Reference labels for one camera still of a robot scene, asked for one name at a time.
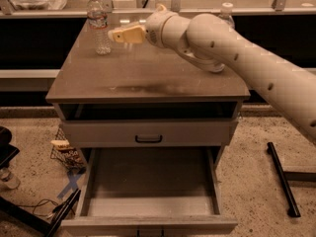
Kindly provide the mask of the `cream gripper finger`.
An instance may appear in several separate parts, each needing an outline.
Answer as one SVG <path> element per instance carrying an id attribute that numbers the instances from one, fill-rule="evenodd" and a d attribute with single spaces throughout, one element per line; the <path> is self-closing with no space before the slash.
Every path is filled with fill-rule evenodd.
<path id="1" fill-rule="evenodd" d="M 132 26 L 110 30 L 108 37 L 111 41 L 118 43 L 143 43 L 145 33 L 141 26 Z"/>

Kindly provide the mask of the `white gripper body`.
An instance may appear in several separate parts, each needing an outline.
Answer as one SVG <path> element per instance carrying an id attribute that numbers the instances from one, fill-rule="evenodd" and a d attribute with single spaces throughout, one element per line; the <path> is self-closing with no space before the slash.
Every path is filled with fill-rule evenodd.
<path id="1" fill-rule="evenodd" d="M 158 4 L 155 11 L 146 19 L 145 36 L 154 46 L 174 48 L 179 40 L 177 20 L 179 14 Z"/>

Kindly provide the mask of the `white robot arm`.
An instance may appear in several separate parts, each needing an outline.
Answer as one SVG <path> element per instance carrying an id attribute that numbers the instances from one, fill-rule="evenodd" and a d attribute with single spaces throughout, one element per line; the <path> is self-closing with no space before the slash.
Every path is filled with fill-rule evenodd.
<path id="1" fill-rule="evenodd" d="M 189 19 L 160 4 L 143 24 L 114 28 L 108 36 L 172 49 L 204 71 L 217 73 L 227 66 L 308 140 L 316 140 L 315 75 L 243 38 L 227 21 L 212 14 Z"/>

